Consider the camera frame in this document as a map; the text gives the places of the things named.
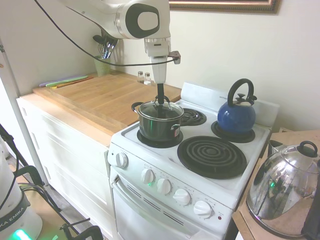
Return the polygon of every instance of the blue tea kettle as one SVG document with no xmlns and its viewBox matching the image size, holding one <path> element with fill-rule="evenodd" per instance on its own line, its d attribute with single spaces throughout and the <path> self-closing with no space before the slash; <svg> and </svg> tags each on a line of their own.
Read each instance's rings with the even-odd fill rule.
<svg viewBox="0 0 320 240">
<path fill-rule="evenodd" d="M 239 93 L 234 101 L 234 95 L 238 88 L 248 84 L 249 92 L 244 99 L 245 94 Z M 229 133 L 233 134 L 246 134 L 254 126 L 256 121 L 256 112 L 252 105 L 257 98 L 254 96 L 254 85 L 246 78 L 236 81 L 231 87 L 227 102 L 221 106 L 218 112 L 218 125 L 219 127 Z"/>
</svg>

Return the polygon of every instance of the salt shaker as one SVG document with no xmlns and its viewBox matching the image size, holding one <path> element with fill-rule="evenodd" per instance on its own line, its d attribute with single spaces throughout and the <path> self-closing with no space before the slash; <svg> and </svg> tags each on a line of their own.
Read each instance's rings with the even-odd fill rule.
<svg viewBox="0 0 320 240">
<path fill-rule="evenodd" d="M 144 84 L 145 85 L 152 85 L 152 80 L 151 80 L 149 72 L 146 72 L 144 75 Z"/>
<path fill-rule="evenodd" d="M 137 77 L 136 81 L 140 84 L 143 84 L 145 82 L 143 71 L 138 71 L 138 77 Z"/>
</svg>

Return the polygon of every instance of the glass pot lid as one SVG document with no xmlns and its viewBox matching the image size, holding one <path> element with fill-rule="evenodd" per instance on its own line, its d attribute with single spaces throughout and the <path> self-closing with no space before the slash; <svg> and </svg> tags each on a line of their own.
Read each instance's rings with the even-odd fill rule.
<svg viewBox="0 0 320 240">
<path fill-rule="evenodd" d="M 160 105 L 156 97 L 155 101 L 143 103 L 138 111 L 143 117 L 151 120 L 172 121 L 181 118 L 184 109 L 176 103 L 170 102 L 166 96 L 165 100 L 166 102 Z"/>
</svg>

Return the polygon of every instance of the cabinet drawer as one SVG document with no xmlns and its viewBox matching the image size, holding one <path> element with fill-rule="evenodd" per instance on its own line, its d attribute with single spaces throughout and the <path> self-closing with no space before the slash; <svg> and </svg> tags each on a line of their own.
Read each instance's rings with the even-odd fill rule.
<svg viewBox="0 0 320 240">
<path fill-rule="evenodd" d="M 51 162 L 58 165 L 71 177 L 76 179 L 81 185 L 86 186 L 102 200 L 107 201 L 110 195 L 109 180 L 106 174 L 97 171 L 91 165 L 92 162 L 104 162 L 104 158 L 89 157 L 83 155 L 79 157 L 74 154 L 69 146 L 64 145 L 58 138 L 48 135 L 43 139 L 37 140 L 40 148 L 40 157 L 45 158 L 45 162 Z"/>
<path fill-rule="evenodd" d="M 36 131 L 38 132 L 37 135 L 50 134 L 51 136 L 55 136 L 63 142 L 63 146 L 68 146 L 72 153 L 80 158 L 85 156 L 84 160 L 87 160 L 90 166 L 108 176 L 109 169 L 106 167 L 109 167 L 107 162 L 108 148 L 106 146 L 103 146 L 99 142 L 73 129 L 23 99 L 19 99 L 18 102 L 23 118 L 31 132 Z"/>
<path fill-rule="evenodd" d="M 109 206 L 100 201 L 55 164 L 47 165 L 47 167 L 50 169 L 48 171 L 50 184 L 66 196 L 86 218 L 91 218 L 94 224 L 112 236 L 113 225 L 116 221 L 112 205 Z"/>
</svg>

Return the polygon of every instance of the green cup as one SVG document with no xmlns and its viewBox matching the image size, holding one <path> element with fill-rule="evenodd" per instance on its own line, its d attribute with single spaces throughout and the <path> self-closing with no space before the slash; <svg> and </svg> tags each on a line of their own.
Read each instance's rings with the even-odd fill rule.
<svg viewBox="0 0 320 240">
<path fill-rule="evenodd" d="M 107 59 L 99 58 L 99 60 L 110 63 L 110 58 L 107 58 Z M 96 69 L 96 73 L 98 74 L 98 77 L 102 77 L 102 76 L 110 73 L 110 65 L 109 64 L 100 62 L 96 59 L 94 60 L 94 64 L 95 64 L 95 69 Z"/>
</svg>

